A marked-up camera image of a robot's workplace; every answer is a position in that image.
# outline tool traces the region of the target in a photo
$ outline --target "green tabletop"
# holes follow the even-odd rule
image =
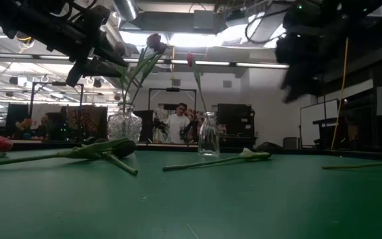
[[[367,160],[274,155],[161,170],[199,161],[196,153],[138,151],[125,159],[136,177],[106,161],[0,166],[0,238],[382,238],[382,167],[320,168]]]

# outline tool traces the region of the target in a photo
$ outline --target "pipe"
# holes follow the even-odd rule
[[[114,0],[114,7],[122,21],[132,21],[138,17],[139,9],[135,0]]]

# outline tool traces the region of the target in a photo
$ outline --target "black cable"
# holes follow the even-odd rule
[[[190,9],[188,10],[188,13],[191,13],[191,8],[192,8],[192,6],[194,6],[195,4],[199,4],[200,6],[202,6],[202,8],[203,8],[205,11],[207,11],[207,9],[203,6],[203,4],[201,4],[201,3],[193,3],[193,4],[191,4],[191,7],[190,7]]]
[[[289,10],[289,8],[286,8],[286,9],[283,9],[283,10],[281,10],[281,11],[276,11],[276,12],[274,12],[274,13],[269,13],[269,14],[263,15],[263,16],[261,16],[261,17],[255,17],[255,18],[254,18],[253,20],[251,20],[251,22],[249,22],[249,24],[247,24],[247,26],[245,27],[245,38],[246,38],[249,42],[253,42],[253,43],[256,43],[256,44],[265,44],[265,43],[267,43],[267,42],[269,42],[269,41],[271,41],[271,40],[274,40],[274,39],[279,38],[280,35],[279,35],[279,36],[276,36],[276,37],[273,37],[273,38],[271,38],[271,39],[268,39],[268,40],[263,40],[263,41],[251,40],[251,38],[249,37],[249,33],[248,33],[248,31],[249,31],[249,27],[250,27],[250,25],[252,25],[256,20],[259,20],[259,19],[263,20],[263,19],[265,19],[265,18],[267,18],[267,17],[272,17],[272,16],[274,16],[274,15],[278,15],[278,14],[281,14],[281,13],[285,13],[285,12],[288,11],[288,10]]]
[[[96,3],[97,0],[93,0],[92,3],[89,6],[87,6],[83,11],[79,11],[79,13],[76,13],[73,17],[70,17],[69,22],[72,22],[76,17],[83,15],[84,11],[90,10]]]

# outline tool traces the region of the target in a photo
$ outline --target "clear glass vase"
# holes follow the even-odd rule
[[[216,125],[215,113],[204,114],[204,122],[198,138],[198,154],[200,156],[219,157],[219,130]]]
[[[125,111],[120,109],[116,114],[109,116],[107,123],[107,137],[109,140],[127,137],[138,143],[143,128],[143,120],[133,113],[133,107]]]

